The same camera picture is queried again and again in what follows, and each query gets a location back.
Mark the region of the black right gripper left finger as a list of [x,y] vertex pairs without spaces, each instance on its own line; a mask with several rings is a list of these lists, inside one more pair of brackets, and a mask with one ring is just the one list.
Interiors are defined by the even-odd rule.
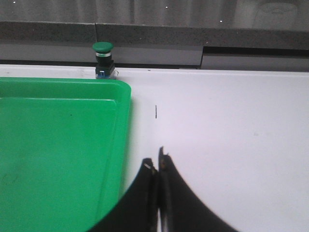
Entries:
[[140,169],[115,207],[90,230],[92,232],[155,232],[158,223],[159,175],[152,159]]

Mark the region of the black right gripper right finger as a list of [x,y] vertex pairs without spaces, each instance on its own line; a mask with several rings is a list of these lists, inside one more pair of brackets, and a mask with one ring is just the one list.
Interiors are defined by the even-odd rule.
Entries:
[[161,231],[235,232],[236,229],[213,213],[190,189],[170,155],[160,147],[158,155]]

